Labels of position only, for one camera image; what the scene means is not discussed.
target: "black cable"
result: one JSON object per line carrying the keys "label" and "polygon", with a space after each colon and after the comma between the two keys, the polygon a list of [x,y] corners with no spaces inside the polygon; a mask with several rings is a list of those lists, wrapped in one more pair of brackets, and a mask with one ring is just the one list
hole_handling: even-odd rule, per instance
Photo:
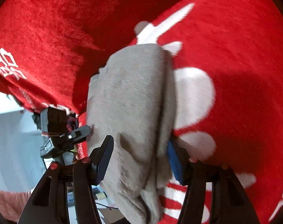
{"label": "black cable", "polygon": [[104,206],[104,207],[106,207],[106,208],[108,208],[108,209],[116,209],[116,210],[118,210],[118,208],[116,208],[116,207],[110,207],[110,206],[106,206],[106,205],[103,205],[103,204],[100,204],[100,203],[97,203],[97,202],[95,202],[97,205],[101,205],[101,206]]}

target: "gray fabric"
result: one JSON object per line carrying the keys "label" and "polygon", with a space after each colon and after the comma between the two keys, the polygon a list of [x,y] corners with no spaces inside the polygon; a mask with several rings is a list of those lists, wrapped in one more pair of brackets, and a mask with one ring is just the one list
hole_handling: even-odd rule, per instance
{"label": "gray fabric", "polygon": [[115,148],[101,186],[132,224],[157,223],[157,191],[171,177],[167,142],[175,119],[170,55],[156,44],[126,47],[91,78],[88,151],[105,136]]}

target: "blue gripper pad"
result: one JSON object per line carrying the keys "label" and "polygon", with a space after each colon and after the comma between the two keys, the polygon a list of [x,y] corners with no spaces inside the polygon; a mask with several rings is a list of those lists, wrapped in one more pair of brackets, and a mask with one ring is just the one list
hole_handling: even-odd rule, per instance
{"label": "blue gripper pad", "polygon": [[168,142],[167,157],[176,180],[180,183],[180,185],[184,185],[185,181],[183,176],[186,165],[181,163],[179,156],[177,155],[176,148],[171,141]]}

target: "red blanket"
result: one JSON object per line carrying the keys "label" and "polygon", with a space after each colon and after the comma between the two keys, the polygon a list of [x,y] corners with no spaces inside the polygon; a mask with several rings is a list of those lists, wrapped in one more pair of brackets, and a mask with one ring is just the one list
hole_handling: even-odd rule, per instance
{"label": "red blanket", "polygon": [[[134,39],[140,21],[151,24]],[[0,81],[28,109],[80,113],[90,77],[130,42],[172,53],[174,134],[193,158],[230,165],[268,223],[283,203],[283,17],[273,2],[7,0],[0,9]],[[176,222],[185,190],[169,183],[162,222]]]}

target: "gray cloth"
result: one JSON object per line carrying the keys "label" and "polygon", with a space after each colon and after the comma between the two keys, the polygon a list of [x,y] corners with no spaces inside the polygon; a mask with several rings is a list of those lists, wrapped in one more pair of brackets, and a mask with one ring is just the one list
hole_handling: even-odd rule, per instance
{"label": "gray cloth", "polygon": [[91,78],[88,151],[106,135],[115,148],[101,186],[132,224],[157,223],[157,191],[171,177],[167,142],[175,120],[170,55],[157,44],[126,47]]}

